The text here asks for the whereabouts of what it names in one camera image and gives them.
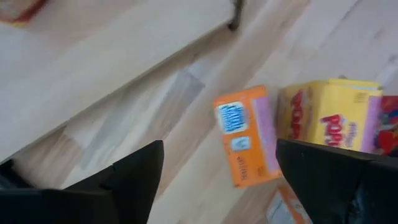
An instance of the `yellow box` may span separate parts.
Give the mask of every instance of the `yellow box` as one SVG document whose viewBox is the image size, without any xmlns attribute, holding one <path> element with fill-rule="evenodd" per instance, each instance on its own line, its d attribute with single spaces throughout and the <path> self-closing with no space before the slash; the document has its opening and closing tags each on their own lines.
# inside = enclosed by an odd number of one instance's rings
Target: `yellow box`
<svg viewBox="0 0 398 224">
<path fill-rule="evenodd" d="M 376 82 L 332 78 L 284 88 L 277 135 L 371 152 L 382 91 Z"/>
</svg>

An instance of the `orange box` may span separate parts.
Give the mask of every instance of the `orange box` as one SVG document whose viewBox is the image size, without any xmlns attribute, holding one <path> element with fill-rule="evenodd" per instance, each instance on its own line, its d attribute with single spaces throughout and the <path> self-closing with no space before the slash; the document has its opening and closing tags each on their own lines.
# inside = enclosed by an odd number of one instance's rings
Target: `orange box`
<svg viewBox="0 0 398 224">
<path fill-rule="evenodd" d="M 281 180 L 267 209 L 269 224 L 312 223 L 303 205 L 285 180 Z"/>
<path fill-rule="evenodd" d="M 235 187 L 278 178 L 281 171 L 266 87 L 220 96 L 213 106 Z"/>
</svg>

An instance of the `cereal box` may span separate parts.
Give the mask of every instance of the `cereal box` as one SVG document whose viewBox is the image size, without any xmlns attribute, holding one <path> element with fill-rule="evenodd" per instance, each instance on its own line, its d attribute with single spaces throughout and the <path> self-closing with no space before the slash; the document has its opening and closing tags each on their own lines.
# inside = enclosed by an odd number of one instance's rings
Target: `cereal box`
<svg viewBox="0 0 398 224">
<path fill-rule="evenodd" d="M 265 86 L 220 96 L 214 109 L 235 187 L 278 178 L 275 128 Z"/>
<path fill-rule="evenodd" d="M 332 78 L 284 88 L 277 135 L 372 152 L 382 91 L 376 82 Z"/>
<path fill-rule="evenodd" d="M 282 181 L 267 209 L 269 224 L 310 224 L 310 217 L 286 181 Z"/>
<path fill-rule="evenodd" d="M 398 96 L 383 96 L 375 153 L 398 157 Z"/>
</svg>

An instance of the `packaging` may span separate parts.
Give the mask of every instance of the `packaging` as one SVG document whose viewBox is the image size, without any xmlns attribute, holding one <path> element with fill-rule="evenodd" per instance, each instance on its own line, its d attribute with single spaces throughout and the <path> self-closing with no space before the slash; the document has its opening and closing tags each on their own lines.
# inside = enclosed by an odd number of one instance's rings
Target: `packaging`
<svg viewBox="0 0 398 224">
<path fill-rule="evenodd" d="M 288 86 L 279 95 L 277 135 L 372 152 L 381 95 L 376 82 L 339 78 Z"/>
<path fill-rule="evenodd" d="M 46 0 L 0 0 L 0 21 L 22 27 L 45 2 Z"/>
<path fill-rule="evenodd" d="M 278 178 L 275 127 L 265 86 L 220 96 L 213 106 L 235 187 Z"/>
<path fill-rule="evenodd" d="M 268 224 L 312 223 L 303 205 L 300 203 L 288 183 L 279 184 L 267 209 Z"/>
<path fill-rule="evenodd" d="M 375 153 L 398 156 L 398 96 L 383 96 Z"/>
</svg>

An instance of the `snack box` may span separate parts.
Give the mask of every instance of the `snack box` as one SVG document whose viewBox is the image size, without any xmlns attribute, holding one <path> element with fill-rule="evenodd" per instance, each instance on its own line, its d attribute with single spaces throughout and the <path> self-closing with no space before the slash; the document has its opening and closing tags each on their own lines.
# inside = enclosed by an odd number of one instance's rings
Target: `snack box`
<svg viewBox="0 0 398 224">
<path fill-rule="evenodd" d="M 383 96 L 375 153 L 398 156 L 398 96 Z"/>
<path fill-rule="evenodd" d="M 288 86 L 279 95 L 277 135 L 371 153 L 381 95 L 376 82 L 340 78 Z"/>
<path fill-rule="evenodd" d="M 235 187 L 278 178 L 275 127 L 265 86 L 220 96 L 213 106 Z"/>
<path fill-rule="evenodd" d="M 280 180 L 271 203 L 268 205 L 266 216 L 268 224 L 312 223 L 311 218 L 286 180 Z"/>
</svg>

